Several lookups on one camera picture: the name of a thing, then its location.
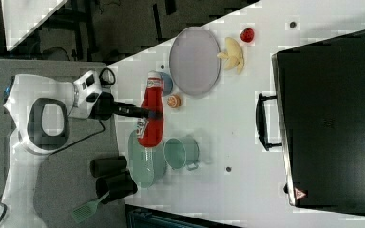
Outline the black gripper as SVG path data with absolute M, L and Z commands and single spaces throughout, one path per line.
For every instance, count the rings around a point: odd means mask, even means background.
M 162 112 L 153 111 L 150 109 L 137 107 L 133 104 L 115 102 L 110 93 L 103 92 L 96 103 L 92 107 L 89 118 L 95 120 L 108 120 L 113 114 L 132 117 L 132 118 L 147 118 L 160 119 L 163 116 Z

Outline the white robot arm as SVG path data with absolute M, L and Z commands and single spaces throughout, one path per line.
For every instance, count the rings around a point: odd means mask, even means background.
M 17 74 L 5 91 L 4 108 L 15 123 L 10 167 L 0 200 L 0 228 L 47 228 L 34 209 L 37 176 L 45 159 L 70 147 L 71 118 L 107 120 L 120 115 L 156 120 L 159 111 L 117 103 L 104 92 L 97 72 L 73 82 Z

